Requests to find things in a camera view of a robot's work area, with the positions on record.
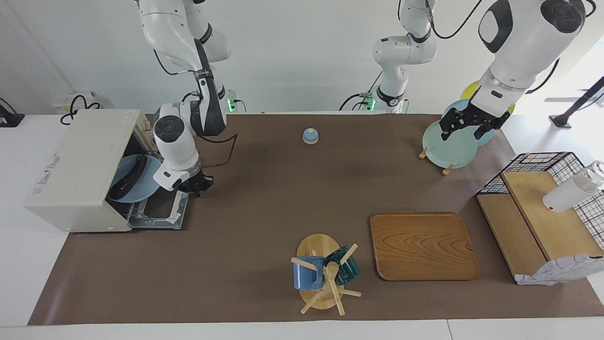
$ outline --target brown table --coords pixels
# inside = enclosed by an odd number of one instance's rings
[[[417,155],[432,115],[229,116],[239,132],[216,184],[190,200],[184,230],[72,234],[42,292],[31,325],[255,322],[317,319],[463,319],[603,316],[587,280],[517,286],[473,198],[513,157],[501,132],[467,167],[442,169]],[[301,140],[305,128],[318,144]],[[199,142],[208,162],[228,145]],[[481,276],[468,282],[378,278],[368,218],[375,212],[454,211],[465,220]],[[336,309],[311,310],[292,284],[291,256],[309,234],[358,243],[362,273]]]

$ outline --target white wall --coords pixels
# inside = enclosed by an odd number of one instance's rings
[[[440,1],[439,32],[457,28],[474,3]],[[458,36],[439,41],[433,62],[409,67],[410,111],[440,112],[484,73],[492,55],[480,42],[477,25],[491,3],[482,4]],[[221,78],[250,111],[324,111],[337,110],[347,96],[371,85],[379,72],[371,56],[375,40],[405,34],[396,5],[396,0],[209,0],[204,10],[233,49],[231,59],[217,64]],[[190,76],[161,71],[131,0],[0,0],[0,11],[2,19],[19,18],[0,22],[0,95],[26,113],[48,112],[50,93],[70,86],[95,91],[108,107],[148,112],[194,89]],[[602,18],[604,10],[588,20],[557,81],[602,36]],[[24,44],[23,31],[39,44]],[[36,62],[40,58],[45,62]]]

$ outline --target green mug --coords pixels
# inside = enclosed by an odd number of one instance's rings
[[[356,265],[356,261],[354,258],[350,257],[344,264],[340,264],[340,260],[344,257],[344,255],[348,252],[348,247],[343,246],[342,248],[334,251],[325,257],[323,264],[327,266],[330,262],[336,262],[339,265],[338,275],[336,276],[336,284],[338,286],[343,286],[345,284],[350,283],[354,280],[359,274],[361,270],[359,266]]]

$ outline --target white cloth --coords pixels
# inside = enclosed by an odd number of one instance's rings
[[[534,275],[517,274],[515,279],[519,285],[540,284],[553,286],[584,278],[588,275],[604,271],[604,258],[592,258],[587,254],[560,257],[544,264]]]

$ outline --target mug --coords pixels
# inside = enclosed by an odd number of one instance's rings
[[[297,290],[318,290],[323,288],[322,256],[299,256],[299,260],[314,264],[317,271],[294,263],[294,288]]]
[[[333,253],[329,254],[327,257],[325,257],[325,260],[323,261],[324,266],[326,266],[330,262],[338,263],[339,270],[338,270],[338,275],[336,276],[336,280],[335,280],[336,284],[338,286],[343,286],[345,284],[348,284],[349,282],[354,280],[357,276],[359,276],[359,274],[361,273],[359,266],[356,265],[356,261],[352,257],[348,258],[348,261],[346,261],[344,264],[339,263],[340,260],[344,257],[344,255],[346,255],[347,252],[348,252],[348,247],[344,246],[344,247],[334,251]]]

